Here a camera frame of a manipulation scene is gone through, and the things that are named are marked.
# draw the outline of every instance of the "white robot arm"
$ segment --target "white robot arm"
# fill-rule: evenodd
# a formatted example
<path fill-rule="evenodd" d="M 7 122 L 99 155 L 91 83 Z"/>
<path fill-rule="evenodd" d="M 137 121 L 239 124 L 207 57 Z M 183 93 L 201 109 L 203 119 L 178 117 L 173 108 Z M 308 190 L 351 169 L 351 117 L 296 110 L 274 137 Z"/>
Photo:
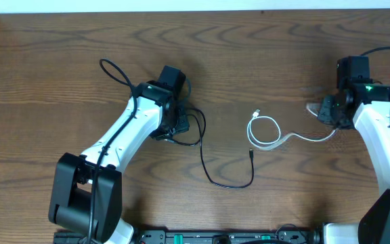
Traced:
<path fill-rule="evenodd" d="M 183 104 L 178 102 L 185 80 L 180 70 L 164 67 L 158 81 L 141 83 L 133 90 L 135 94 L 123 114 L 92 147 L 79 157 L 63 155 L 53 182 L 51 222 L 83 235 L 91 233 L 92 239 L 102 243 L 130 242 L 133 227 L 120 219 L 122 174 L 148 136 L 164 140 L 189 130 Z M 95 195 L 77 188 L 78 183 L 92 183 L 94 176 L 97 177 Z M 93 224 L 89 223 L 91 201 L 95 203 Z"/>
<path fill-rule="evenodd" d="M 390 87 L 370 79 L 367 57 L 343 58 L 337 68 L 339 93 L 325 97 L 318 119 L 360 133 L 381 197 L 360 223 L 325 225 L 324 244 L 390 243 Z"/>

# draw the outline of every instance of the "usb connector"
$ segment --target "usb connector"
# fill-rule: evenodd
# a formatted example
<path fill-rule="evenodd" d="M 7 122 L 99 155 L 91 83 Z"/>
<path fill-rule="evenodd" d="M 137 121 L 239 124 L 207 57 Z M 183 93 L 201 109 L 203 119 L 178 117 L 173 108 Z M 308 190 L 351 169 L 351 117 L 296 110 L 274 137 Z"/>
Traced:
<path fill-rule="evenodd" d="M 254 119 L 254 118 L 257 118 L 258 115 L 260 115 L 260 110 L 259 110 L 259 109 L 257 109 L 257 110 L 252 114 L 252 118 L 253 118 L 253 119 Z"/>

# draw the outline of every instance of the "coiled white cable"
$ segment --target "coiled white cable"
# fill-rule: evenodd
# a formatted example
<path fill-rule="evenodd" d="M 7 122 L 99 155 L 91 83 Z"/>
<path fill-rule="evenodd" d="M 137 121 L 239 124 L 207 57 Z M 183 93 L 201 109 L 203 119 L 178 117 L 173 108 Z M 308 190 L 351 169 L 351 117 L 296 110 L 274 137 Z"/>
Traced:
<path fill-rule="evenodd" d="M 312 115 L 317 116 L 317 114 L 310 109 L 310 105 L 307 104 L 306 109 Z M 298 137 L 300 139 L 307 140 L 307 141 L 310 141 L 310 142 L 324 142 L 324 141 L 328 140 L 329 138 L 333 137 L 333 135 L 335 135 L 335 132 L 337 132 L 334 129 L 334 130 L 332 130 L 332 132 L 328 136 L 326 136 L 325 138 L 320 138 L 320 139 L 306 138 L 306 137 L 301 136 L 301 135 L 299 135 L 297 133 L 294 133 L 294 132 L 286 134 L 283 138 L 281 138 L 281 128 L 279 127 L 279 125 L 276 122 L 276 120 L 274 118 L 272 118 L 272 117 L 269 117 L 269 116 L 259 116 L 259 112 L 260 112 L 260 110 L 257 109 L 253 113 L 252 119 L 248 123 L 248 127 L 246 129 L 246 133 L 247 133 L 249 142 L 252 145 L 254 145 L 255 147 L 257 147 L 258 149 L 260 149 L 260 150 L 272 150 L 272 149 L 275 149 L 275 148 L 279 147 L 282 143 L 287 141 L 291 136 L 296 136 L 296 137 Z M 271 142 L 262 142 L 262 141 L 258 140 L 254 136 L 254 133 L 252 132 L 252 122 L 257 120 L 257 119 L 269 119 L 269 120 L 273 121 L 275 126 L 278 128 L 278 138 L 276 138 L 276 140 L 271 141 Z"/>

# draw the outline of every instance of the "wood grain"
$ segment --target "wood grain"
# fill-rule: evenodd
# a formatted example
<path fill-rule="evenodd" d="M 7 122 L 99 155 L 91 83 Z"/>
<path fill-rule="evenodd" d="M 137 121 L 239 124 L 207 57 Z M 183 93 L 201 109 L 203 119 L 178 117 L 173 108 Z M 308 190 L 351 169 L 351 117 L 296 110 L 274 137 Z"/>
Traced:
<path fill-rule="evenodd" d="M 100 58 L 134 83 L 156 79 L 166 64 L 182 69 L 191 103 L 207 116 L 211 175 L 241 184 L 250 178 L 253 110 L 284 132 L 327 134 L 305 103 L 335 91 L 339 58 L 382 45 L 390 45 L 390 10 L 0 15 L 0 243 L 51 243 L 57 160 L 91 146 L 126 107 L 129 90 L 100 70 Z M 372 55 L 371 69 L 390 84 L 390 52 Z M 276 136 L 272 125 L 255 129 Z M 195 137 L 193 126 L 179 139 Z M 292 139 L 255 152 L 255 165 L 248 189 L 217 188 L 198 148 L 146 140 L 123 177 L 125 219 L 169 229 L 313 226 L 357 222 L 378 197 L 356 131 L 321 144 Z"/>

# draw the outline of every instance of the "white plastic casing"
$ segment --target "white plastic casing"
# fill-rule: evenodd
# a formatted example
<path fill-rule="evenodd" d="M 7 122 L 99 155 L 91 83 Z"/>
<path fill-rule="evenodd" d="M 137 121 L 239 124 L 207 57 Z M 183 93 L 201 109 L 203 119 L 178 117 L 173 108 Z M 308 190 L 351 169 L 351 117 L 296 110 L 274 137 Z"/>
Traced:
<path fill-rule="evenodd" d="M 390 102 L 360 104 L 353 123 L 370 153 L 382 195 L 390 189 Z"/>
<path fill-rule="evenodd" d="M 324 244 L 359 244 L 359 223 L 330 223 L 323 227 Z"/>
<path fill-rule="evenodd" d="M 162 107 L 147 98 L 137 98 L 137 111 L 135 117 L 126 125 L 122 132 L 115 138 L 104 156 L 101 166 L 113 165 L 116 170 L 124 173 L 142 142 L 159 127 L 162 121 Z M 133 98 L 127 104 L 124 113 L 117 119 L 112 127 L 92 147 L 84 150 L 88 162 L 97 163 L 102 147 L 123 125 L 133 112 Z M 105 244 L 128 244 L 133 235 L 133 227 L 120 219 Z"/>
<path fill-rule="evenodd" d="M 128 244 L 133 236 L 132 225 L 120 219 L 109 240 L 104 244 Z"/>

